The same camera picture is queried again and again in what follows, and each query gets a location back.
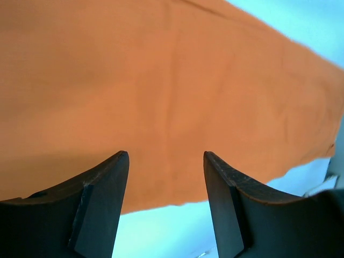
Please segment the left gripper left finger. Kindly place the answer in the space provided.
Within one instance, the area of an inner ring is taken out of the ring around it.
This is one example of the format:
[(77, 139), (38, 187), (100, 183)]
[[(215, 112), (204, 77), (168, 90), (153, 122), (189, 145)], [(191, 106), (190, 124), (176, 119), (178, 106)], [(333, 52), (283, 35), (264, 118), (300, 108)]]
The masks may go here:
[(129, 155), (27, 198), (1, 201), (1, 257), (111, 257)]

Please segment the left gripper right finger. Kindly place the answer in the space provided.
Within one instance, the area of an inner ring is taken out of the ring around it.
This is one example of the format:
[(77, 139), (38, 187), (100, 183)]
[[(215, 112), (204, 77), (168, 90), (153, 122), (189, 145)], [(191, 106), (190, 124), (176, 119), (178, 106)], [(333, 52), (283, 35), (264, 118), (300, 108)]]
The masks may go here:
[(204, 153), (220, 257), (343, 257), (343, 190), (304, 198), (273, 189)]

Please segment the orange trousers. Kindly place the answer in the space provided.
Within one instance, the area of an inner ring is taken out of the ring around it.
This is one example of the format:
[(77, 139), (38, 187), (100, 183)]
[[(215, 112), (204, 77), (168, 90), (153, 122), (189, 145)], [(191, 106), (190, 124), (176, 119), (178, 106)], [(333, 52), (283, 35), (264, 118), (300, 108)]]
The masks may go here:
[(1, 199), (130, 156), (124, 213), (335, 151), (343, 70), (225, 1), (1, 1)]

